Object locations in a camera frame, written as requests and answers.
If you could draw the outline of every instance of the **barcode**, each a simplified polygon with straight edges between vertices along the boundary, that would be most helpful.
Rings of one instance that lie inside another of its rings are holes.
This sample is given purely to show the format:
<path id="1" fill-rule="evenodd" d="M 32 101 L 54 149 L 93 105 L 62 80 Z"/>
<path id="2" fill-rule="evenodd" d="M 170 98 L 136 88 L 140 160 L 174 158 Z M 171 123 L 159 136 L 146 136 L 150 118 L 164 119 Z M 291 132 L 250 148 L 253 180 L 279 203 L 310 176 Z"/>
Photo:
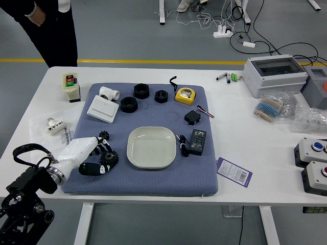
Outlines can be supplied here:
<path id="1" fill-rule="evenodd" d="M 240 178 L 239 178 L 239 181 L 240 182 L 242 182 L 242 183 L 244 183 L 244 181 L 245 181 L 245 177 L 247 176 L 247 174 L 245 173 L 245 172 L 242 172 L 241 173 L 241 176 L 240 176 Z"/>

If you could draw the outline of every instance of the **gray box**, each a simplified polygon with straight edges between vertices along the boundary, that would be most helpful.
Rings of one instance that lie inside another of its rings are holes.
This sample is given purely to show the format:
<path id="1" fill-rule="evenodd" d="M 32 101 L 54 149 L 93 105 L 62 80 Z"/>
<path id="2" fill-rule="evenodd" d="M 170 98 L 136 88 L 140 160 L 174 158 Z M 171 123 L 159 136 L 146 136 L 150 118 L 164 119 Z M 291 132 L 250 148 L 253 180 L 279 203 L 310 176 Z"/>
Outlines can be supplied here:
<path id="1" fill-rule="evenodd" d="M 242 74 L 253 97 L 263 93 L 299 93 L 308 74 L 291 55 L 249 58 Z"/>
<path id="2" fill-rule="evenodd" d="M 327 67 L 305 66 L 304 69 L 309 76 L 301 89 L 302 95 L 310 107 L 326 110 L 327 91 L 323 86 L 327 82 Z"/>

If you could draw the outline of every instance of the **yellow tape measure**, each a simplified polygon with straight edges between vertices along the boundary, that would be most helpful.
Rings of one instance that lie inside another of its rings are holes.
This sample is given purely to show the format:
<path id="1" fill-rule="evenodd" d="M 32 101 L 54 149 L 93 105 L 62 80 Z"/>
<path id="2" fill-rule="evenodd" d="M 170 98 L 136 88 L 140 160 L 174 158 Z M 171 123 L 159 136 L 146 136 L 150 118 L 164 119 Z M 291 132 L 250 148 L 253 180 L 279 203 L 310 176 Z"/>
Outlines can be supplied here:
<path id="1" fill-rule="evenodd" d="M 172 80 L 176 79 L 177 77 L 174 76 L 170 79 L 170 83 L 171 85 L 174 86 L 174 89 L 175 89 L 175 100 L 178 101 L 178 102 L 181 102 L 181 103 L 184 103 L 184 104 L 187 104 L 187 105 L 192 105 L 194 99 L 195 99 L 195 96 L 196 96 L 196 93 L 193 89 L 191 88 L 180 88 L 177 92 L 177 84 L 173 83 Z"/>

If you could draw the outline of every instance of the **red button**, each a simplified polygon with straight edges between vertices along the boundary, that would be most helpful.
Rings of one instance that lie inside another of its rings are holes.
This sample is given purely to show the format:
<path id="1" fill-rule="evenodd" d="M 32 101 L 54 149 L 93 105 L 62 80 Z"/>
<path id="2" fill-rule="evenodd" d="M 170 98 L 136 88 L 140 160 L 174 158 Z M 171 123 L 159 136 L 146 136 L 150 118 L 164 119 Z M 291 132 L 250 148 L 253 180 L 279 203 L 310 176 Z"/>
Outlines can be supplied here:
<path id="1" fill-rule="evenodd" d="M 324 167 L 324 168 L 321 170 L 321 173 L 322 173 L 322 175 L 324 175 L 325 177 L 327 177 L 327 167 Z"/>

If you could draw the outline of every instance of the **black plastic ring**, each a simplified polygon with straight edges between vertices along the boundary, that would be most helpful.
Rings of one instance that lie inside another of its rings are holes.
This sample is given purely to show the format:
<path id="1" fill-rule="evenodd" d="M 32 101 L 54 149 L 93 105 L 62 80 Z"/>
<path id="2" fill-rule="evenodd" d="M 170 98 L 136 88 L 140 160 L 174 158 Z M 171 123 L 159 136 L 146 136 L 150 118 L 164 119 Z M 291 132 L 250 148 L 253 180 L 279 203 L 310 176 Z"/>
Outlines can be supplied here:
<path id="1" fill-rule="evenodd" d="M 139 83 L 134 86 L 134 96 L 136 98 L 143 100 L 149 97 L 149 95 L 150 95 L 149 85 L 144 83 Z"/>
<path id="2" fill-rule="evenodd" d="M 121 100 L 121 109 L 126 113 L 133 113 L 138 109 L 137 101 L 134 97 L 125 97 Z"/>
<path id="3" fill-rule="evenodd" d="M 168 101 L 168 93 L 164 90 L 156 91 L 154 100 L 161 104 L 165 103 Z"/>

